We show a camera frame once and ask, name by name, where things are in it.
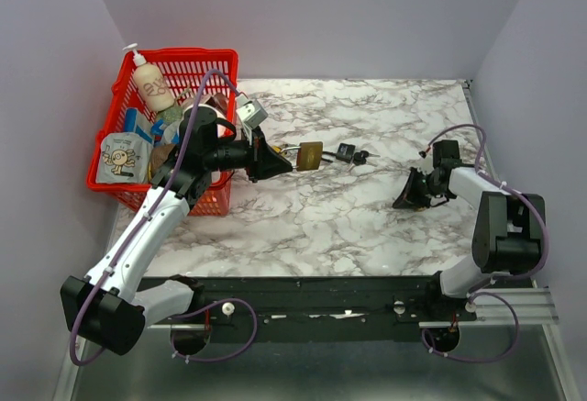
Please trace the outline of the large brass padlock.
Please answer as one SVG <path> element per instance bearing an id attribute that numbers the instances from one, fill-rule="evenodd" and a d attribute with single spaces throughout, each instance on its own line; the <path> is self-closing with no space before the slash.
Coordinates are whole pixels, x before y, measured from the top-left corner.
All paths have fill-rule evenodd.
<path id="1" fill-rule="evenodd" d="M 323 149 L 322 141 L 306 141 L 296 146 L 284 147 L 279 150 L 279 154 L 289 155 L 296 152 L 295 170 L 308 172 L 320 167 Z"/>

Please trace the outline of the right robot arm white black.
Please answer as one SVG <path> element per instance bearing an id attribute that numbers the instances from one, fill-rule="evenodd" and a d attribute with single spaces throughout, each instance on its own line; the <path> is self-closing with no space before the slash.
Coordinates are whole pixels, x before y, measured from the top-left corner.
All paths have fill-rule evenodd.
<path id="1" fill-rule="evenodd" d="M 548 254 L 545 202 L 524 195 L 466 164 L 459 143 L 443 139 L 420 152 L 432 154 L 432 170 L 412 167 L 395 209 L 433 208 L 463 199 L 477 210 L 471 255 L 438 275 L 439 288 L 422 297 L 424 313 L 440 320 L 464 298 L 500 280 L 524 280 L 544 265 Z"/>

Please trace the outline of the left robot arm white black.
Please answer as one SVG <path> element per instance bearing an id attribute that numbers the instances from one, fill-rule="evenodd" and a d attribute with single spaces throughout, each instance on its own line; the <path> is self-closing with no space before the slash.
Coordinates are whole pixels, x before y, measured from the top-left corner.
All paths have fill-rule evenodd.
<path id="1" fill-rule="evenodd" d="M 237 110 L 244 134 L 216 111 L 189 109 L 180 125 L 180 148 L 152 178 L 139 212 L 120 240 L 84 278 L 68 277 L 60 295 L 71 341 L 82 337 L 102 350 L 128 353 L 143 330 L 167 317 L 184 323 L 202 316 L 203 287 L 175 275 L 146 291 L 138 287 L 162 243 L 212 183 L 212 174 L 243 169 L 256 183 L 289 173 L 293 166 L 260 129 L 265 109 L 249 101 Z"/>

